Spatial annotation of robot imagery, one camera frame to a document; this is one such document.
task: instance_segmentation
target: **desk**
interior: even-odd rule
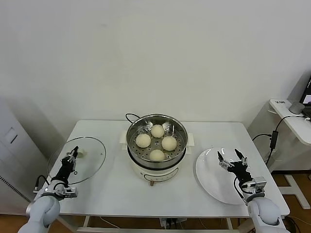
[[[296,116],[295,114],[291,113],[288,109],[292,105],[290,100],[270,100],[270,105],[276,111],[276,113],[281,117],[286,116]],[[305,121],[304,118],[298,117],[288,117],[283,120],[287,126],[292,130],[292,132],[296,135],[299,141],[302,144],[307,146],[311,146],[311,123]]]
[[[61,214],[85,216],[131,217],[248,217],[245,205],[229,205],[210,196],[195,178],[193,166],[197,156],[207,148],[238,148],[248,157],[254,177],[267,180],[266,197],[279,208],[282,216],[290,210],[268,168],[241,123],[183,122],[193,133],[195,146],[185,155],[178,174],[164,183],[150,187],[136,176],[126,151],[121,149],[121,133],[129,127],[127,121],[80,120],[68,140],[91,136],[106,147],[106,160],[91,179],[76,184],[77,198],[63,200]],[[53,167],[55,174],[58,167]]]
[[[270,105],[276,111],[276,113],[281,117],[286,116],[296,116],[295,114],[291,113],[288,109],[292,105],[290,100],[270,100]],[[286,125],[291,129],[294,135],[299,139],[299,141],[307,146],[311,146],[311,122],[306,121],[304,118],[299,117],[288,117],[283,120]],[[275,153],[274,160],[268,164],[269,170],[273,171],[277,166],[281,163],[286,163],[293,159],[293,157],[297,157],[303,151],[310,150],[309,147],[301,147],[302,150],[296,152],[295,150],[295,141],[292,139],[288,139],[287,141],[283,142],[278,149],[278,153]],[[301,192],[300,188],[298,187],[296,181],[291,175],[285,175],[285,178],[290,186],[287,187],[279,187],[281,193],[283,195],[296,195],[299,203],[301,204],[303,209],[310,209],[310,205]]]

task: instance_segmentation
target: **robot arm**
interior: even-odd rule
[[[289,233],[285,229],[281,219],[280,210],[270,199],[265,198],[264,187],[267,184],[263,177],[252,178],[247,172],[247,158],[237,149],[235,152],[240,159],[236,162],[228,162],[218,152],[219,165],[236,175],[242,194],[240,197],[247,205],[249,216],[254,222],[257,233]]]
[[[75,198],[78,195],[75,187],[68,186],[68,177],[74,172],[78,147],[75,147],[62,159],[62,166],[51,183],[37,191],[37,183],[34,192],[37,193],[35,201],[27,207],[28,222],[22,226],[18,233],[47,233],[50,225],[60,213],[59,201],[64,198]]]

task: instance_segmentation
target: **metal bar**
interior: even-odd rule
[[[88,227],[89,218],[90,216],[86,216],[86,218],[84,219],[83,227]]]
[[[295,195],[303,209],[305,209],[305,210],[310,209],[311,207],[310,207],[307,199],[305,198],[305,196],[301,192],[301,190],[300,190],[299,186],[297,185],[293,176],[292,175],[285,175],[285,178],[286,178],[286,180],[290,186],[279,187],[281,194],[283,194],[283,195]]]
[[[239,233],[239,230],[169,230],[170,233]],[[117,229],[79,227],[77,233],[167,233],[165,229]]]
[[[248,233],[252,229],[254,229],[254,223],[251,218],[248,218],[246,221],[244,221],[240,226],[238,226],[240,233]]]
[[[72,224],[72,221],[70,221],[68,216],[58,216],[57,220],[60,221],[65,227],[67,227],[72,232],[76,232],[78,229],[77,226]]]
[[[227,217],[226,220],[227,220],[228,229],[233,230],[231,219]]]

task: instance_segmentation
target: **glass lid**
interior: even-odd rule
[[[78,155],[74,172],[68,178],[69,184],[86,181],[96,174],[102,167],[106,158],[106,148],[104,144],[94,137],[77,137],[68,141],[62,148],[55,163],[50,158],[48,161],[48,174],[52,178],[60,169],[61,160],[68,156],[70,152],[78,146]]]

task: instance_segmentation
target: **wooden floor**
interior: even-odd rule
[[[301,191],[304,193],[308,202],[311,203],[311,181],[308,179],[307,174],[296,174],[293,175],[296,182],[298,183]],[[273,175],[278,186],[288,186],[287,181],[282,175]],[[284,196],[290,210],[290,216],[298,217],[306,222],[311,223],[311,210],[304,210],[301,208],[298,200],[295,196],[286,195]],[[118,217],[105,217],[104,219],[110,221],[111,223],[121,227],[121,228],[140,228],[140,229],[161,229],[158,218],[118,218]],[[73,220],[77,225],[82,226],[84,217],[75,216]],[[201,219],[202,223],[208,229],[227,229],[225,219]],[[311,233],[311,226],[295,219],[296,224],[299,226],[301,233]],[[237,228],[238,220],[231,219],[233,228]],[[0,232],[4,233],[16,233],[19,228],[27,222],[27,218],[24,216],[8,216],[0,215]],[[90,227],[109,227],[108,223],[102,221],[99,217],[91,217],[89,222]],[[204,229],[204,226],[201,224],[200,220],[197,218],[189,218],[187,221],[182,223],[184,229]],[[64,225],[59,221],[55,221],[49,233],[70,233]]]

